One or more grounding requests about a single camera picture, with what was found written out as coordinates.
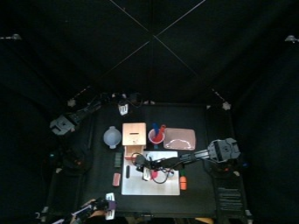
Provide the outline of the person's hand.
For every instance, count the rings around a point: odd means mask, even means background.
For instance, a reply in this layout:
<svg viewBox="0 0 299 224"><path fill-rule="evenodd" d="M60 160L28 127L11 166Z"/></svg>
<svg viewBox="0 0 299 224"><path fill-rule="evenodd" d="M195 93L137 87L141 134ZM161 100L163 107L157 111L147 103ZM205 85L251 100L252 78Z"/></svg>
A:
<svg viewBox="0 0 299 224"><path fill-rule="evenodd" d="M96 211L96 200L91 199L88 202L83 204L80 207L87 213L93 213Z"/></svg>

